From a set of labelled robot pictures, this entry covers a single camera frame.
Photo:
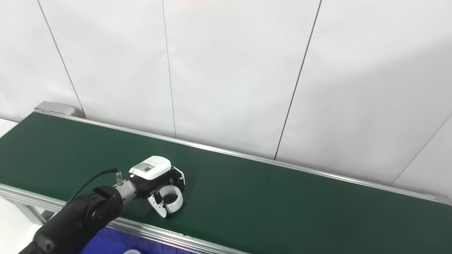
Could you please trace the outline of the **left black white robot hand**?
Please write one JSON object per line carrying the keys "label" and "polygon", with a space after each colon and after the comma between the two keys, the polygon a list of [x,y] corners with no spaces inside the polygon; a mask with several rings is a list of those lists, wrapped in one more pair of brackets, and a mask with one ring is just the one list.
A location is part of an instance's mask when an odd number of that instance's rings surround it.
{"label": "left black white robot hand", "polygon": [[185,175],[169,159],[151,156],[133,166],[129,173],[134,199],[146,199],[164,219],[181,209]]}

